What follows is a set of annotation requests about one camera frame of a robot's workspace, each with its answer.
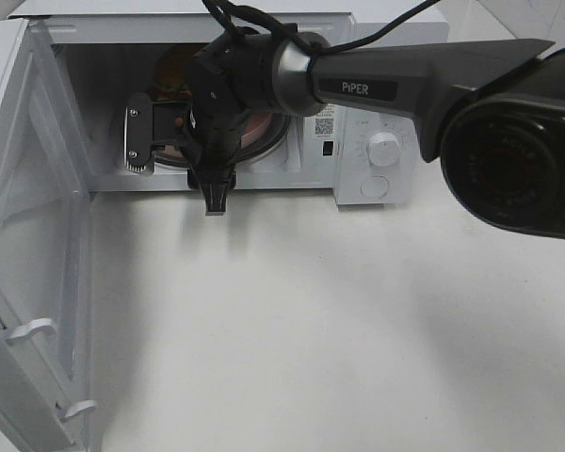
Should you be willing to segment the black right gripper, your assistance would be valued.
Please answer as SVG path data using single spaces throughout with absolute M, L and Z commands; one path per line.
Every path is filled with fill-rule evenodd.
M 133 93 L 124 116 L 126 168 L 137 174 L 153 172 L 153 112 L 158 105 L 167 110 L 178 105 L 189 116 L 185 125 L 190 137 L 188 186 L 201 192 L 205 215 L 223 216 L 228 194 L 236 186 L 236 157 L 251 114 L 280 114 L 268 91 L 268 46 L 267 36 L 250 29 L 242 30 L 238 40 L 225 33 L 187 63 L 190 100 L 152 102 L 145 92 Z

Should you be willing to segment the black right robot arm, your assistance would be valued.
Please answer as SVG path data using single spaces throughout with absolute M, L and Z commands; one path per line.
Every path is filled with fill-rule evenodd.
M 124 158 L 143 171 L 177 149 L 210 215 L 226 210 L 253 111 L 312 117 L 326 105 L 413 121 L 424 161 L 472 215 L 505 231 L 565 239 L 565 48 L 539 39 L 335 52 L 292 28 L 223 34 L 192 57 L 189 102 L 133 94 Z

